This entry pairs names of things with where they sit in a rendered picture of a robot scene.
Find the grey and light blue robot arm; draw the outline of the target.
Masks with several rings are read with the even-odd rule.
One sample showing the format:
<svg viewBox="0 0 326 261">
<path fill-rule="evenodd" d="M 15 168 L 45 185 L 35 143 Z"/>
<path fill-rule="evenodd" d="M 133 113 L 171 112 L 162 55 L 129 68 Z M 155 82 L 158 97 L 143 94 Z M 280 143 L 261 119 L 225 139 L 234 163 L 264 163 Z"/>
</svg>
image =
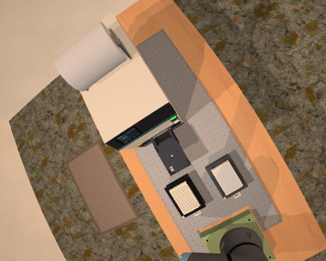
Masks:
<svg viewBox="0 0 326 261">
<path fill-rule="evenodd" d="M 227 231 L 220 241 L 220 252 L 185 252 L 179 261 L 268 261 L 260 237 L 247 227 Z"/>
</svg>

